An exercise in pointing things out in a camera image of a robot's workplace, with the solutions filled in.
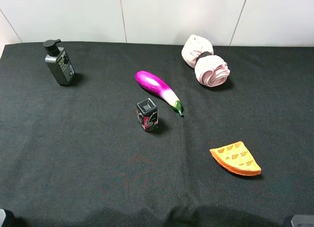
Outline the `pink towel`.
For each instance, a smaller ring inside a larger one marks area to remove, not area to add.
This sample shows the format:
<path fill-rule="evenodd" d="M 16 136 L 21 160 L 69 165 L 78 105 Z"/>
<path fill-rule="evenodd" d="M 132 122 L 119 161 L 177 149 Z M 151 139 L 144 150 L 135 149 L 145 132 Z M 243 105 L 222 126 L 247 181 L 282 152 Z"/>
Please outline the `pink towel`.
<path fill-rule="evenodd" d="M 194 69 L 197 81 L 207 87 L 223 84 L 230 70 L 227 63 L 214 54 L 212 44 L 198 35 L 190 35 L 183 46 L 182 57 Z"/>

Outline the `small black patterned tin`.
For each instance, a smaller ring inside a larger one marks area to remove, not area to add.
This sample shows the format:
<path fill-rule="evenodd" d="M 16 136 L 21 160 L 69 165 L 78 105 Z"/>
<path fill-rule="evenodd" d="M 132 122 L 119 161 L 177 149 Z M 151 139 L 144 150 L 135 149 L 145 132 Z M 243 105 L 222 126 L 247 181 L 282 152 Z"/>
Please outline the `small black patterned tin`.
<path fill-rule="evenodd" d="M 137 120 L 144 131 L 148 132 L 157 127 L 158 108 L 150 98 L 137 103 L 136 114 Z"/>

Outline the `purple toy eggplant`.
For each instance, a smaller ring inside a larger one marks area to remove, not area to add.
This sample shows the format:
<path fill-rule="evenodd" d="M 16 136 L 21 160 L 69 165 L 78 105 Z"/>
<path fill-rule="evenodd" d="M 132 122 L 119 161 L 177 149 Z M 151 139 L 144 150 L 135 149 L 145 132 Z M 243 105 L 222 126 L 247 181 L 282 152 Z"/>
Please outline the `purple toy eggplant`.
<path fill-rule="evenodd" d="M 180 99 L 162 79 L 147 71 L 138 71 L 135 79 L 142 88 L 162 98 L 180 116 L 183 116 L 183 105 Z"/>

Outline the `black table cloth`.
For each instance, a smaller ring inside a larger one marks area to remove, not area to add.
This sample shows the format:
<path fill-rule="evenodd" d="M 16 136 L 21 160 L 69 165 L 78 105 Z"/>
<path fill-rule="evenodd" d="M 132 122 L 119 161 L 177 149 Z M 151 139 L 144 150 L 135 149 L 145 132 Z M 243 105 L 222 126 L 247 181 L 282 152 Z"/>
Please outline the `black table cloth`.
<path fill-rule="evenodd" d="M 57 84 L 41 43 L 0 59 L 0 206 L 31 227 L 280 227 L 314 212 L 313 48 L 228 47 L 218 87 L 181 46 L 63 42 L 76 71 Z M 142 88 L 167 83 L 180 116 Z M 137 103 L 158 124 L 144 131 Z M 242 141 L 262 169 L 233 174 L 210 149 Z"/>

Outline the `orange toy waffle slice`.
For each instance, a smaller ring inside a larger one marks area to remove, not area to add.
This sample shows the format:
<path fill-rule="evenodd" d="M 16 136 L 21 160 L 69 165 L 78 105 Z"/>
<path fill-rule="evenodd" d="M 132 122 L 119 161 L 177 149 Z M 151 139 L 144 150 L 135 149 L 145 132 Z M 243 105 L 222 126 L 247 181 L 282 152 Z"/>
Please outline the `orange toy waffle slice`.
<path fill-rule="evenodd" d="M 262 169 L 242 141 L 209 150 L 214 160 L 227 171 L 242 175 L 260 175 Z"/>

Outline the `black pump dispenser bottle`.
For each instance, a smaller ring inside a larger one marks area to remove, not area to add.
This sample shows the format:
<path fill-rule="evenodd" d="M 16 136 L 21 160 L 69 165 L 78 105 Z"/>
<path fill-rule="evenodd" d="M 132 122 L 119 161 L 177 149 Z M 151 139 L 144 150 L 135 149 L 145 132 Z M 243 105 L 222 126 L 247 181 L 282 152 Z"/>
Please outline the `black pump dispenser bottle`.
<path fill-rule="evenodd" d="M 63 47 L 58 47 L 61 40 L 46 40 L 43 47 L 47 52 L 45 63 L 59 85 L 68 86 L 75 77 L 75 70 Z"/>

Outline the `grey right base corner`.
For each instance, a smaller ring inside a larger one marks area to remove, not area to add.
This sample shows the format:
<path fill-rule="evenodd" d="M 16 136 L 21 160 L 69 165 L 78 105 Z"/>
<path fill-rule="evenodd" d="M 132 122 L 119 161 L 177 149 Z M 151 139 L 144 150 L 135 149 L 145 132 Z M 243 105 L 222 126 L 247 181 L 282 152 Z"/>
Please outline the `grey right base corner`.
<path fill-rule="evenodd" d="M 291 225 L 292 227 L 314 227 L 314 215 L 294 215 Z"/>

